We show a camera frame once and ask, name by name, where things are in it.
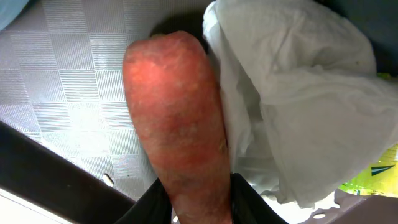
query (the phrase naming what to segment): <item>blue plastic rim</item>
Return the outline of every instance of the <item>blue plastic rim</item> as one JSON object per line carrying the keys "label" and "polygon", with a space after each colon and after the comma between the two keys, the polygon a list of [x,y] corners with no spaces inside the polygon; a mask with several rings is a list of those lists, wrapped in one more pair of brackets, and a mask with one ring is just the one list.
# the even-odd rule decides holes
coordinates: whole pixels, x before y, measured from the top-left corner
{"label": "blue plastic rim", "polygon": [[0,0],[0,30],[6,28],[28,2],[29,0]]}

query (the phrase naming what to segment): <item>checkered surface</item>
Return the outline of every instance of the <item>checkered surface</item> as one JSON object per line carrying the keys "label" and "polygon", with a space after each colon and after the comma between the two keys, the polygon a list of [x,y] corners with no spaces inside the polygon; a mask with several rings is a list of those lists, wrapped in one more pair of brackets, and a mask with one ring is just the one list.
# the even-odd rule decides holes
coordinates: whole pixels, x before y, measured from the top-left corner
{"label": "checkered surface", "polygon": [[155,174],[124,98],[125,48],[210,2],[33,1],[0,32],[0,120],[137,200]]}

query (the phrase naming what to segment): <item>white plastic bag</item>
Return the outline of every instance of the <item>white plastic bag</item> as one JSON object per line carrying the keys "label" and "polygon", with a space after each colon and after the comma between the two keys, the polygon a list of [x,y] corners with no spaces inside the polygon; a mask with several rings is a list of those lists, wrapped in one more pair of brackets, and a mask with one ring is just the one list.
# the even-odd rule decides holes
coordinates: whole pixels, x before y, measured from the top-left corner
{"label": "white plastic bag", "polygon": [[398,91],[368,39],[310,0],[217,0],[204,36],[220,63],[233,172],[313,208],[398,140]]}

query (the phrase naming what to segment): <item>carrot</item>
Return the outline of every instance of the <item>carrot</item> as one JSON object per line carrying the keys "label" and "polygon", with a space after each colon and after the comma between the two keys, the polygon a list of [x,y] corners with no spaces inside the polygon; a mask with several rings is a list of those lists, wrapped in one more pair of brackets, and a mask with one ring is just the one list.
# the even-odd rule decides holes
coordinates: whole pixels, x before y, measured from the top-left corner
{"label": "carrot", "polygon": [[180,31],[134,42],[123,82],[134,127],[180,222],[231,223],[220,96],[199,41]]}

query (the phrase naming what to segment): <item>yellow-green package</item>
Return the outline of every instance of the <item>yellow-green package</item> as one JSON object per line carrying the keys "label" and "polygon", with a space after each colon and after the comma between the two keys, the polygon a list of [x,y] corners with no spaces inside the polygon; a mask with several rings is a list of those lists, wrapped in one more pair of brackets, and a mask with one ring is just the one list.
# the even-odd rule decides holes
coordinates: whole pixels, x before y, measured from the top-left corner
{"label": "yellow-green package", "polygon": [[356,195],[398,197],[398,145],[388,149],[378,162],[371,164],[340,190]]}

